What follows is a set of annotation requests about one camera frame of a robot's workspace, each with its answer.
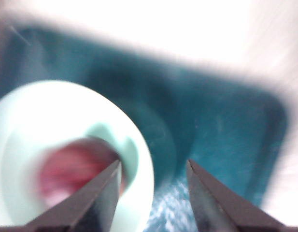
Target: white bowl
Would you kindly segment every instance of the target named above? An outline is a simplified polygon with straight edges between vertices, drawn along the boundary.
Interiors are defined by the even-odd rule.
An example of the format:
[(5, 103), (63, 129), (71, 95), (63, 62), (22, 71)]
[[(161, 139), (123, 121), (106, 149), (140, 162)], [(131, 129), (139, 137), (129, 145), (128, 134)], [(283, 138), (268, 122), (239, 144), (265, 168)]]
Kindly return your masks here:
[(33, 193), (32, 178), (43, 151), (88, 135), (105, 139), (118, 151), (130, 180), (111, 231), (143, 231), (154, 191), (144, 138), (105, 97), (63, 81), (28, 84), (0, 100), (0, 225), (25, 224), (45, 210)]

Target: pink object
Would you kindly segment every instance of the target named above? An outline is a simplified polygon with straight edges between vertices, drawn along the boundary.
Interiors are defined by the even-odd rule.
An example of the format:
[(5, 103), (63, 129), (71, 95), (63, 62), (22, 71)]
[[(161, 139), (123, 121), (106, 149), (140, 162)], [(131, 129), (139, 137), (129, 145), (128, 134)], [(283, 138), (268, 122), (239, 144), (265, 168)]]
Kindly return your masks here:
[[(84, 138), (49, 152), (38, 175), (42, 200), (52, 207), (72, 195), (119, 159), (103, 139)], [(124, 191), (122, 173), (120, 194)]]

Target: teal surface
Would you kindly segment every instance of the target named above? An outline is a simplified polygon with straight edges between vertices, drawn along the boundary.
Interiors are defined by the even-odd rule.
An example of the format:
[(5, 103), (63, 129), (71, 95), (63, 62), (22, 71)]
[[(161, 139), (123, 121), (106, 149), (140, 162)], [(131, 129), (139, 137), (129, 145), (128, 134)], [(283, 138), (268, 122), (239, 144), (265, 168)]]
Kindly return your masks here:
[(196, 231), (186, 188), (188, 158), (260, 205), (287, 122), (272, 95), (65, 34), (27, 29), (21, 35), (25, 41), (14, 36), (5, 50), (0, 98), (32, 81), (68, 80), (125, 111), (154, 163), (155, 198), (146, 231)]

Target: red object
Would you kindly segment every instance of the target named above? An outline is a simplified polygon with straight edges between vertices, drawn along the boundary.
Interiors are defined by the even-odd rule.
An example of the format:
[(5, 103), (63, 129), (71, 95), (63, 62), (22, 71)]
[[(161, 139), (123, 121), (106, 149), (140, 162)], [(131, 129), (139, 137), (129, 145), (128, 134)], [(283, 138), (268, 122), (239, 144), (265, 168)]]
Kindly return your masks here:
[[(119, 159), (115, 150), (98, 138), (76, 140), (48, 156), (39, 172), (38, 185), (42, 200), (49, 207), (72, 195)], [(122, 174), (120, 193), (123, 189)]]

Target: blurry background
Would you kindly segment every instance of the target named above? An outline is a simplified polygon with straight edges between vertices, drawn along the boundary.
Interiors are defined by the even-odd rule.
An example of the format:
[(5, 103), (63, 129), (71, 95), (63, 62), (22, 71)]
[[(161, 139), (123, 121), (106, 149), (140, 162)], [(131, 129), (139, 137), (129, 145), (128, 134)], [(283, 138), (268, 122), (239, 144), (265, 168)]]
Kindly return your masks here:
[[(92, 81), (95, 73), (104, 78)], [(120, 106), (152, 143), (148, 145), (156, 155), (153, 161), (158, 174), (164, 175), (157, 165), (164, 162), (162, 153), (171, 154), (165, 158), (171, 164), (183, 162), (180, 155), (186, 151), (193, 158), (202, 152), (204, 157), (197, 160), (200, 165), (281, 222), (298, 226), (298, 0), (0, 1), (0, 97), (19, 85), (42, 79), (87, 85)], [(117, 95), (109, 90), (112, 84)], [(141, 91), (148, 85), (152, 90), (143, 95)], [(161, 99), (165, 90), (161, 105), (150, 98), (156, 94)], [(125, 91), (134, 93), (124, 95)], [(130, 99), (139, 99), (141, 112), (131, 109)], [(191, 102), (198, 101), (206, 110), (195, 113), (197, 104)], [(152, 107), (154, 113), (141, 103)], [(163, 103), (168, 106), (165, 112)], [(177, 116), (168, 112), (177, 112), (182, 118), (171, 121), (170, 117)], [(210, 134), (210, 118), (216, 122), (217, 134)], [(145, 127), (150, 120), (152, 126)], [(199, 131), (191, 132), (189, 126), (199, 127)], [(236, 127), (241, 132), (234, 134), (241, 140), (230, 139)], [(188, 136), (191, 140), (183, 142), (185, 147), (176, 147)], [(262, 140), (269, 145), (260, 146)], [(161, 144), (167, 144), (163, 152)], [(225, 159), (207, 157), (223, 152)], [(242, 159), (236, 161), (236, 157), (245, 152), (248, 158), (242, 165)], [(239, 166), (250, 167), (253, 155), (258, 154), (257, 165), (246, 171), (254, 175), (260, 172), (257, 162), (263, 163), (261, 157), (269, 153), (267, 171), (257, 181), (243, 181), (248, 183), (244, 188), (244, 184), (232, 184), (235, 177), (244, 175)], [(181, 176), (176, 165), (175, 176)], [(171, 182), (170, 190), (156, 192), (155, 208), (169, 209), (167, 201), (173, 201), (176, 192), (186, 191), (180, 187), (184, 183), (180, 178), (163, 179)], [(263, 188), (257, 189), (259, 183)], [(170, 212), (163, 216), (152, 212), (149, 224), (160, 228), (155, 221), (161, 217), (167, 221)]]

